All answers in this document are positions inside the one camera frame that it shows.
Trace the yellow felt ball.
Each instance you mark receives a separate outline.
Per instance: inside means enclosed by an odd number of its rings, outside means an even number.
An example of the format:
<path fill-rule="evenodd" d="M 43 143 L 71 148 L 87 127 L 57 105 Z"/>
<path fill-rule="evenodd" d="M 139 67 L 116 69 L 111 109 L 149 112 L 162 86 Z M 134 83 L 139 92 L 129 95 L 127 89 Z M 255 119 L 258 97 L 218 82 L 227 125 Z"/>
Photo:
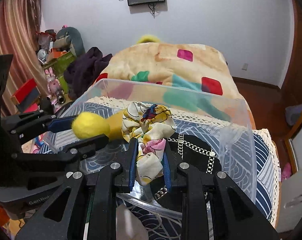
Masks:
<path fill-rule="evenodd" d="M 109 135 L 110 125 L 100 115 L 91 112 L 80 113 L 72 122 L 72 131 L 79 139 L 88 139 L 101 134 Z"/>

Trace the floral fabric scrunchie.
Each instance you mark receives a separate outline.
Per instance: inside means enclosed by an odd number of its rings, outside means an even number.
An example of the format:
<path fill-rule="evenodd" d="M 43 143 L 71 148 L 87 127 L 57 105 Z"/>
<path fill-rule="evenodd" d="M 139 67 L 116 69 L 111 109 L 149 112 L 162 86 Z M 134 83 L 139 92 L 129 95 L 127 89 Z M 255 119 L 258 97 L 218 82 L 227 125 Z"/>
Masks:
<path fill-rule="evenodd" d="M 122 135 L 126 142 L 136 139 L 136 181 L 146 186 L 163 175 L 166 140 L 176 132 L 171 110 L 158 104 L 132 102 L 123 112 Z"/>

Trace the pink bunny toy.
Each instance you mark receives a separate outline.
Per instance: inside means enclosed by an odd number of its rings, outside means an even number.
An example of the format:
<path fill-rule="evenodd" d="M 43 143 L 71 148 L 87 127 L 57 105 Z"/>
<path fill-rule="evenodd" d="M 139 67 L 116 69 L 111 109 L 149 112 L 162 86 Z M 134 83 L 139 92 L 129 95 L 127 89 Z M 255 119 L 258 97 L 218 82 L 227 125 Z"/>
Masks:
<path fill-rule="evenodd" d="M 49 67 L 44 72 L 46 74 L 48 92 L 51 96 L 55 96 L 56 92 L 61 89 L 60 82 L 56 78 L 52 67 Z"/>

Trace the navy patterned tablecloth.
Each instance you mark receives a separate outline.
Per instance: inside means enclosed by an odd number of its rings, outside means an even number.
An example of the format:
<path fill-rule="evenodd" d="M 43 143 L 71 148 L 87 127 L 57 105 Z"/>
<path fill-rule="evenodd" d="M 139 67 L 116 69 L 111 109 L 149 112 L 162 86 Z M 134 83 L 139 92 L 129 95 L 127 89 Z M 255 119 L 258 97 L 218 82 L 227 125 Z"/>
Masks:
<path fill-rule="evenodd" d="M 62 116 L 92 112 L 108 118 L 133 101 L 167 106 L 176 124 L 177 137 L 184 139 L 184 149 L 202 150 L 210 146 L 222 170 L 268 221 L 276 224 L 280 192 L 276 148 L 266 129 L 252 129 L 244 99 L 174 89 L 130 96 L 86 94 Z M 163 178 L 147 186 L 135 184 L 133 191 L 118 196 L 117 202 L 141 222 L 149 239 L 179 239 L 182 216 L 178 206 L 168 194 L 160 199 L 155 197 L 163 186 Z"/>

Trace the green cardboard box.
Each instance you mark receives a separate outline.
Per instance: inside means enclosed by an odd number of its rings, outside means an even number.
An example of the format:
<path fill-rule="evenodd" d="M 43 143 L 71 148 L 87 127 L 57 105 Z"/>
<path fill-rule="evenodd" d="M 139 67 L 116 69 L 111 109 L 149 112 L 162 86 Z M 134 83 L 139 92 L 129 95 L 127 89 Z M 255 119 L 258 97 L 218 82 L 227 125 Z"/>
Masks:
<path fill-rule="evenodd" d="M 56 78 L 59 80 L 60 85 L 65 94 L 68 93 L 68 85 L 63 77 L 63 73 L 67 69 L 67 67 L 75 60 L 76 57 L 69 51 L 61 57 L 58 57 L 57 59 L 52 59 L 51 61 L 43 65 L 44 70 L 52 67 L 52 70 L 56 75 Z"/>

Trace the dark purple garment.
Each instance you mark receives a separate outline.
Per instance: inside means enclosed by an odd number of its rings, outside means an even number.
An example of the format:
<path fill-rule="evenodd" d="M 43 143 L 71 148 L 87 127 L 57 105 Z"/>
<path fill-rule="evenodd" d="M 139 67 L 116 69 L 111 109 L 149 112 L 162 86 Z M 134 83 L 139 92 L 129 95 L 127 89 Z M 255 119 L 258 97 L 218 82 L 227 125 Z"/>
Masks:
<path fill-rule="evenodd" d="M 71 62 L 63 72 L 68 86 L 68 97 L 71 100 L 81 97 L 109 65 L 111 58 L 112 54 L 104 56 L 97 47 L 92 47 Z"/>

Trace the clear plastic storage box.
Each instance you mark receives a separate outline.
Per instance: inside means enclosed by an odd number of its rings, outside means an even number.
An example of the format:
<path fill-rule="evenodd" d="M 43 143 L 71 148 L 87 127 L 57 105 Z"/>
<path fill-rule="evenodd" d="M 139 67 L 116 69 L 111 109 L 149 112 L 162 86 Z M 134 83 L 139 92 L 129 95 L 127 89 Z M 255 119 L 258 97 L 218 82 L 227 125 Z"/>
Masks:
<path fill-rule="evenodd" d="M 171 175 L 164 170 L 164 144 L 192 164 L 206 157 L 254 200 L 257 188 L 254 137 L 247 106 L 242 99 L 194 90 L 134 81 L 102 80 L 58 117 L 91 112 L 115 125 L 111 143 L 80 164 L 86 173 L 98 172 L 138 141 L 137 175 L 133 190 L 119 198 L 152 213 L 179 219 L 181 199 L 171 193 Z"/>

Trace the striped pink curtain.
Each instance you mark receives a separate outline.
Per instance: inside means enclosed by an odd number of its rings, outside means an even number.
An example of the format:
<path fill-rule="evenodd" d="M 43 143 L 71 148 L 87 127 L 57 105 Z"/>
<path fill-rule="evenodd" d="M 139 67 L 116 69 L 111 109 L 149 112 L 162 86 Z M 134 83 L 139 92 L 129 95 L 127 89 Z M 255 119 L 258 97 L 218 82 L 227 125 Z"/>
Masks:
<path fill-rule="evenodd" d="M 11 96 L 29 79 L 35 80 L 42 95 L 47 92 L 45 74 L 36 54 L 40 22 L 41 0 L 0 0 L 0 55 L 13 55 L 2 96 L 2 116 L 17 112 Z"/>

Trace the grey plush dinosaur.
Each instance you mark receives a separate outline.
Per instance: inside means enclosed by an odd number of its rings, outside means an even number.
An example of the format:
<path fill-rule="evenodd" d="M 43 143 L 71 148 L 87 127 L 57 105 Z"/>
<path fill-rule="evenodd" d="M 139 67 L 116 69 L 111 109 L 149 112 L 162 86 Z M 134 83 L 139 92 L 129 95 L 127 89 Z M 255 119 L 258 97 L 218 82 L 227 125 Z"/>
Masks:
<path fill-rule="evenodd" d="M 53 48 L 70 50 L 75 57 L 85 54 L 83 40 L 80 32 L 74 27 L 65 27 L 58 31 Z"/>

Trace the colourful fleece blanket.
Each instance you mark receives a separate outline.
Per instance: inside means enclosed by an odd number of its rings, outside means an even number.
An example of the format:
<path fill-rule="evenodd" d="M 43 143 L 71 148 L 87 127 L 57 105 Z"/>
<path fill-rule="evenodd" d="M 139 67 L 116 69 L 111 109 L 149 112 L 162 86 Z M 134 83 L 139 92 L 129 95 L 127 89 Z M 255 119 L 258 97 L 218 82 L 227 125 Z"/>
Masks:
<path fill-rule="evenodd" d="M 101 79 L 130 80 L 242 99 L 222 53 L 203 44 L 141 43 L 114 55 Z"/>

